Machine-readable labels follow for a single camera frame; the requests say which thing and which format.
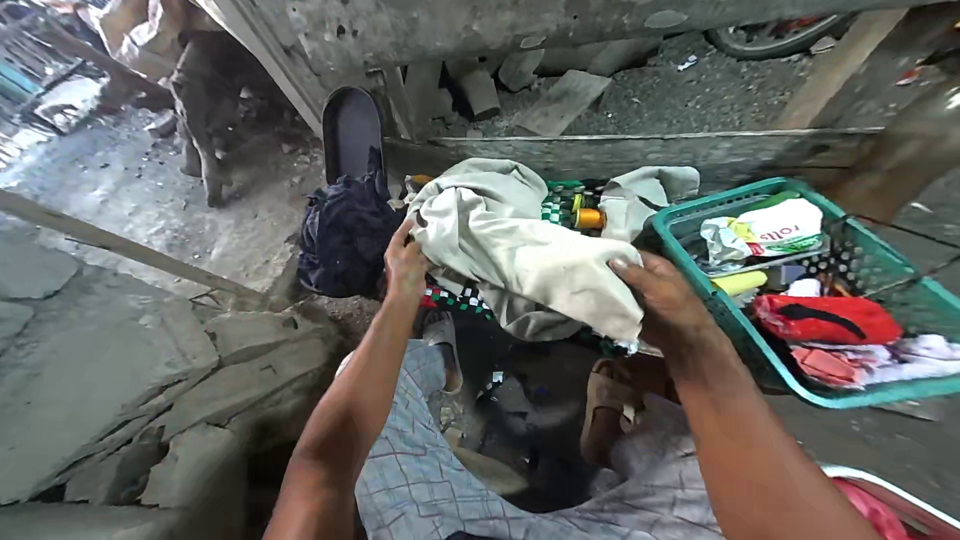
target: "plastic bag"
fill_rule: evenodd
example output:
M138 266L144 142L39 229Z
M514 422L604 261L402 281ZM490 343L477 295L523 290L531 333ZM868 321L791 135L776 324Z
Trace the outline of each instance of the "plastic bag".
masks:
M714 217L700 225L710 264L723 260L778 257L816 248L824 213L806 199L790 199L739 217Z

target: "red plastic bag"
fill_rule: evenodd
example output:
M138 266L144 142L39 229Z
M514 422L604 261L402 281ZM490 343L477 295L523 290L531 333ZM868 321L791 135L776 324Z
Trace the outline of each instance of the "red plastic bag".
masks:
M903 335L886 309L866 298L764 294L754 300L763 328L791 341L884 345Z
M867 518L885 540L910 540L897 514L879 499L844 479L832 479L833 485L847 496L853 507Z

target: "checkered pants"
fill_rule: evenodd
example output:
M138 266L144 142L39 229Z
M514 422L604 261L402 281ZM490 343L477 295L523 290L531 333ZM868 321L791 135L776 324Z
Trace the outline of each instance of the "checkered pants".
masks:
M533 514L469 473L434 426L426 397L444 386L437 347L410 340L394 405L355 495L371 540L446 538L462 530L500 539L722 538L683 411L659 398L612 451L627 480L573 508Z

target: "yellow item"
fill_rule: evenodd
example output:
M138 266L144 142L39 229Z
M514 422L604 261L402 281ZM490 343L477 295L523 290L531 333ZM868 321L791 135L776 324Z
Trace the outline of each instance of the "yellow item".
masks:
M762 270L754 270L753 272L733 274L732 276L724 276L723 278L713 278L710 281L715 287L734 296L767 283L767 273Z

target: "thread spool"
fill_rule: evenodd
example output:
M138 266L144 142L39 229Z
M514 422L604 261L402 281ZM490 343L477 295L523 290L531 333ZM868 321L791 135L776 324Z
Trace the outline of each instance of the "thread spool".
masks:
M603 229L606 222L603 212L598 209L577 209L574 229Z

